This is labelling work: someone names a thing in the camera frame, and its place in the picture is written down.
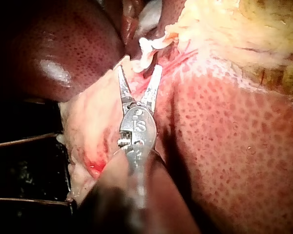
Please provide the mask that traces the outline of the right arm instrument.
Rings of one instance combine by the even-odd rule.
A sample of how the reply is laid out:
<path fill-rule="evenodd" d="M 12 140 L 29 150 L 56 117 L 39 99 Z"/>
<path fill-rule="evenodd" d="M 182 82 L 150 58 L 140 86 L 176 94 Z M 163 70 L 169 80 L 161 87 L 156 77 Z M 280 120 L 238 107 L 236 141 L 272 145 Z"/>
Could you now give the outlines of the right arm instrument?
<path fill-rule="evenodd" d="M 120 124 L 118 146 L 124 149 L 131 170 L 142 167 L 148 153 L 155 148 L 157 127 L 148 108 L 133 106 Z"/>

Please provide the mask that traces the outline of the right arm instrument jaw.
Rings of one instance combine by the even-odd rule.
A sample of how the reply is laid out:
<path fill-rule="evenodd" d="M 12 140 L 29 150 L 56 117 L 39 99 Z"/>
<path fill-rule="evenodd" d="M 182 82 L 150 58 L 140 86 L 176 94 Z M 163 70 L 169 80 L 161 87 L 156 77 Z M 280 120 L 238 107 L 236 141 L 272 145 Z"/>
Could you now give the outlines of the right arm instrument jaw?
<path fill-rule="evenodd" d="M 122 109 L 123 109 L 123 114 L 125 115 L 130 109 L 130 105 L 134 102 L 134 98 L 131 95 L 131 90 L 129 88 L 127 79 L 125 77 L 123 67 L 119 65 L 117 70 L 118 70 Z"/>
<path fill-rule="evenodd" d="M 148 109 L 155 108 L 161 77 L 162 77 L 162 66 L 155 65 L 154 71 L 151 75 L 147 89 L 145 90 L 144 95 L 140 99 L 140 102 Z"/>

